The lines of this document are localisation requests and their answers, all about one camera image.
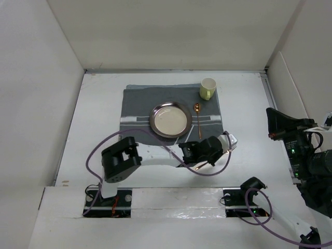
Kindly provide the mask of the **round metal plate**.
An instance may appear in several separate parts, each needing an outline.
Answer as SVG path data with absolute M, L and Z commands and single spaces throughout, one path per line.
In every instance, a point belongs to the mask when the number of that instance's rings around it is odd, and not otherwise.
M 152 109 L 149 124 L 157 135 L 174 139 L 183 136 L 191 129 L 192 115 L 183 104 L 165 102 Z

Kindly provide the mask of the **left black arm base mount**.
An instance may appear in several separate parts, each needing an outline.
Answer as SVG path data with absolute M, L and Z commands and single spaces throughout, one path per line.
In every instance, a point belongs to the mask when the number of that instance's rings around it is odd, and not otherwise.
M 85 205 L 82 216 L 86 218 L 130 218 L 132 189 L 120 188 L 114 197 L 103 198 L 98 185 L 85 189 Z

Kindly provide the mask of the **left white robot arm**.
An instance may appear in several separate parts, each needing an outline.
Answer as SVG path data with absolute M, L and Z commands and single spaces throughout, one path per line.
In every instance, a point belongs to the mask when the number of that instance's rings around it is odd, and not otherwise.
M 188 166 L 191 169 L 201 162 L 215 165 L 228 152 L 230 142 L 227 135 L 220 135 L 201 142 L 165 147 L 138 143 L 134 137 L 126 137 L 101 152 L 104 182 L 98 200 L 106 206 L 113 204 L 118 184 L 139 167 L 166 165 L 174 168 Z

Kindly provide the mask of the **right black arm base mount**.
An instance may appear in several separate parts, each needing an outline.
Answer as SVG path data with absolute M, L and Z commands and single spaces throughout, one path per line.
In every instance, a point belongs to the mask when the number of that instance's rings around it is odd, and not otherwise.
M 223 196 L 219 200 L 225 207 L 226 217 L 251 217 L 245 205 L 245 192 L 249 188 L 265 189 L 265 184 L 256 177 L 246 180 L 240 187 L 229 187 L 223 189 Z

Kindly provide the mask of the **pale green cup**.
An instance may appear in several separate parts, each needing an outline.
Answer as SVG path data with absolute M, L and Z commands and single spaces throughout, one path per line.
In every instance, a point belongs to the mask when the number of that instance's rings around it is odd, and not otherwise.
M 213 78 L 204 78 L 201 80 L 200 97 L 204 100 L 210 100 L 216 90 L 216 81 Z

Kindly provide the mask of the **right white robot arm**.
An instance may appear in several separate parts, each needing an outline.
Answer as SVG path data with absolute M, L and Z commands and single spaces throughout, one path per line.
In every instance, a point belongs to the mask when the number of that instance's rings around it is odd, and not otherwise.
M 249 206 L 255 203 L 281 225 L 292 238 L 286 238 L 261 222 L 252 210 L 248 210 L 256 226 L 276 238 L 299 248 L 331 248 L 331 150 L 318 152 L 312 145 L 312 135 L 320 138 L 321 132 L 330 132 L 331 128 L 322 128 L 313 119 L 296 119 L 274 108 L 267 108 L 268 136 L 274 141 L 284 143 L 294 177 L 300 180 L 297 189 L 305 205 L 312 211 L 316 226 L 313 227 L 273 200 L 267 186 L 258 178 L 251 177 L 240 186 L 241 201 Z

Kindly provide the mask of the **grey striped cloth placemat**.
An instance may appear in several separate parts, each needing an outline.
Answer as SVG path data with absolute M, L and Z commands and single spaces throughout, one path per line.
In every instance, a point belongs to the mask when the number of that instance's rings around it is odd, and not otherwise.
M 148 86 L 128 85 L 123 91 L 120 130 L 143 129 L 153 133 L 149 124 L 150 112 L 154 107 L 165 102 L 178 102 L 185 105 L 192 115 L 191 129 L 179 138 L 168 139 L 158 136 L 158 139 L 171 146 L 179 143 L 199 140 L 197 114 L 193 109 L 195 103 L 200 103 L 199 114 L 202 138 L 223 134 L 223 122 L 215 92 L 208 101 L 200 98 L 199 84 Z

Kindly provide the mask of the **copper spoon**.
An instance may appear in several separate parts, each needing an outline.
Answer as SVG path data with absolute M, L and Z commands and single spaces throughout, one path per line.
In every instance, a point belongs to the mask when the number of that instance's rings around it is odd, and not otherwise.
M 194 111 L 197 114 L 197 123 L 198 123 L 198 131 L 199 131 L 199 139 L 202 139 L 202 133 L 201 133 L 201 127 L 200 127 L 200 119 L 199 119 L 199 114 L 201 110 L 201 105 L 200 103 L 195 103 L 193 106 Z

